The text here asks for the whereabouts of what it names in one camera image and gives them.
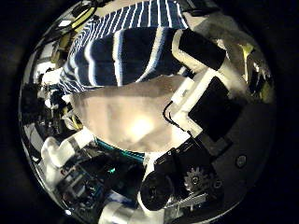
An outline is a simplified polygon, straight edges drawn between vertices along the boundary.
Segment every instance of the wire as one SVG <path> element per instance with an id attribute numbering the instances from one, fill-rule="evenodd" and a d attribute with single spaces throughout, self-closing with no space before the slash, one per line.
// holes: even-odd
<path id="1" fill-rule="evenodd" d="M 79 28 L 82 24 L 84 24 L 87 20 L 89 20 L 95 13 L 95 11 L 97 10 L 97 1 L 96 0 L 92 0 L 92 3 L 91 3 L 91 7 L 89 8 L 88 11 L 90 11 L 90 9 L 93 8 L 93 12 L 92 14 L 87 17 L 84 21 L 82 21 L 81 23 L 79 23 L 77 26 L 73 27 L 72 29 L 70 29 L 69 31 L 65 32 L 64 34 L 62 35 L 59 35 L 59 36 L 56 36 L 54 37 L 53 39 L 50 39 L 50 40 L 47 40 L 47 41 L 44 41 L 42 42 L 39 46 L 37 46 L 32 53 L 34 53 L 35 51 L 37 51 L 38 49 L 40 48 L 43 48 L 45 47 L 47 44 L 51 43 L 51 42 L 54 42 L 56 40 L 59 40 L 60 38 L 62 38 L 64 35 L 67 35 L 67 34 L 70 34 L 72 33 L 73 31 L 77 30 L 77 28 Z"/>
<path id="2" fill-rule="evenodd" d="M 196 143 L 196 140 L 193 138 L 193 136 L 192 136 L 192 134 L 191 134 L 190 131 L 185 131 L 185 130 L 183 130 L 183 129 L 182 129 L 176 122 L 174 122 L 174 121 L 172 120 L 171 115 L 170 115 L 170 112 L 168 113 L 169 118 L 166 116 L 166 110 L 167 110 L 167 108 L 168 108 L 172 103 L 173 103 L 173 102 L 170 101 L 170 102 L 166 105 L 166 107 L 164 108 L 164 110 L 163 110 L 163 117 L 164 117 L 164 119 L 165 119 L 167 122 L 169 122 L 170 124 L 175 125 L 177 128 L 180 128 L 183 132 L 187 133 L 187 134 L 190 136 L 190 138 L 191 138 L 193 141 L 195 141 L 195 143 Z"/>
<path id="3" fill-rule="evenodd" d="M 164 108 L 162 114 L 163 114 L 164 119 L 165 119 L 168 123 L 171 123 L 172 125 L 178 126 L 173 120 L 169 119 L 169 118 L 166 116 L 166 110 L 167 110 L 167 108 L 168 108 L 172 103 L 173 103 L 173 102 L 170 101 L 170 102 L 166 105 L 166 107 Z"/>
<path id="4" fill-rule="evenodd" d="M 170 123 L 170 124 L 176 126 L 177 128 L 180 128 L 183 132 L 186 132 L 186 131 L 183 130 L 181 127 L 179 127 L 179 125 L 178 125 L 177 123 L 175 123 L 175 122 L 172 120 L 171 115 L 170 115 L 170 112 L 168 113 L 169 118 L 166 116 L 166 110 L 167 110 L 167 108 L 168 108 L 172 103 L 173 103 L 173 102 L 170 101 L 170 102 L 166 105 L 166 107 L 164 108 L 164 111 L 163 111 L 163 117 L 164 117 L 164 119 L 165 119 L 168 123 Z"/>

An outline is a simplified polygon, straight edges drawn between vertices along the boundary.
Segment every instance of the navy and white striped sweater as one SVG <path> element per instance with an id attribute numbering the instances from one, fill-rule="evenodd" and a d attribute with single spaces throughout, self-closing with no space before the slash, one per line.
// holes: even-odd
<path id="1" fill-rule="evenodd" d="M 122 86 L 176 73 L 171 35 L 186 29 L 178 3 L 155 0 L 93 16 L 73 42 L 57 90 L 62 94 Z"/>

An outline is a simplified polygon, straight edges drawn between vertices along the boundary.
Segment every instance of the screw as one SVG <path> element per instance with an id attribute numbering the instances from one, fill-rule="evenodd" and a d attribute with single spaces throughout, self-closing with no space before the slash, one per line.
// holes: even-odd
<path id="1" fill-rule="evenodd" d="M 238 168 L 243 168 L 246 165 L 247 157 L 242 155 L 236 158 L 235 165 Z"/>
<path id="2" fill-rule="evenodd" d="M 199 180 L 198 176 L 194 176 L 194 177 L 192 178 L 192 183 L 193 183 L 194 185 L 197 185 L 197 184 L 198 184 L 198 180 Z"/>
<path id="3" fill-rule="evenodd" d="M 222 182 L 220 180 L 216 180 L 213 184 L 214 189 L 219 189 L 222 187 Z"/>

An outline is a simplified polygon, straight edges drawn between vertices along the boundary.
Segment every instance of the green light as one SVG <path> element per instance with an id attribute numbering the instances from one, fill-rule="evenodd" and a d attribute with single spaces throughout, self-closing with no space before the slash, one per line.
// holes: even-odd
<path id="1" fill-rule="evenodd" d="M 115 172 L 115 168 L 112 168 L 111 170 L 108 170 L 111 174 Z"/>

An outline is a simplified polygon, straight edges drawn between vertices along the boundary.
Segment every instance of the gear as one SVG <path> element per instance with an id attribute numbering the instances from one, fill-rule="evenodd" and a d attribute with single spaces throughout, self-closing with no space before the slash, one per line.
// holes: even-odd
<path id="1" fill-rule="evenodd" d="M 208 175 L 205 175 L 204 169 L 199 169 L 196 167 L 191 169 L 190 172 L 187 172 L 185 179 L 185 187 L 190 193 L 201 192 L 208 188 L 210 183 L 210 178 Z"/>

